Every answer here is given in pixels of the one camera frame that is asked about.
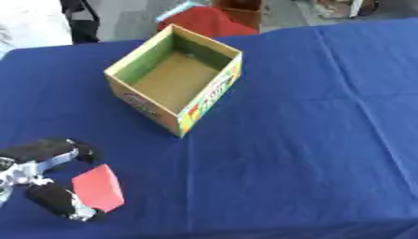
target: blue tablecloth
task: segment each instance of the blue tablecloth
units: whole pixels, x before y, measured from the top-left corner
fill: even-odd
[[[0,147],[93,144],[126,204],[82,224],[18,188],[0,237],[417,238],[417,29],[410,19],[221,39],[244,51],[243,76],[184,139],[105,81],[141,41],[15,50],[0,62]],[[88,169],[50,176],[69,186]]]

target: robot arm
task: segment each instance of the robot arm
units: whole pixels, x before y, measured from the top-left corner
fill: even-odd
[[[87,207],[73,192],[43,177],[73,159],[93,163],[96,153],[74,139],[46,139],[0,150],[0,206],[14,185],[28,185],[27,197],[56,215],[79,221],[101,217],[101,210]]]

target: white object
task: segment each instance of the white object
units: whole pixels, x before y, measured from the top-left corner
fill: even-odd
[[[191,2],[191,1],[187,1],[184,2],[178,6],[176,6],[175,8],[164,12],[163,14],[159,15],[158,18],[156,19],[156,22],[161,22],[164,21],[168,18],[170,18],[173,15],[176,15],[180,12],[184,12],[186,10],[189,10],[192,7],[204,7],[204,5],[199,4],[199,3],[195,3],[195,2]]]
[[[363,5],[364,0],[354,0],[351,5],[350,18],[355,18]]]
[[[71,44],[60,0],[0,0],[0,59],[12,49]]]

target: red object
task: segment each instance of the red object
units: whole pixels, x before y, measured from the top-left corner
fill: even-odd
[[[159,23],[161,31],[170,24],[182,26],[197,34],[209,37],[226,35],[254,35],[255,29],[231,21],[221,10],[213,7],[192,7]]]
[[[83,204],[106,213],[124,204],[118,179],[106,164],[73,177],[73,188]]]

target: open cardboard box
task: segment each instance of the open cardboard box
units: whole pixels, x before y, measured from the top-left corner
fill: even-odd
[[[170,25],[104,73],[117,97],[182,137],[241,75],[242,55]]]

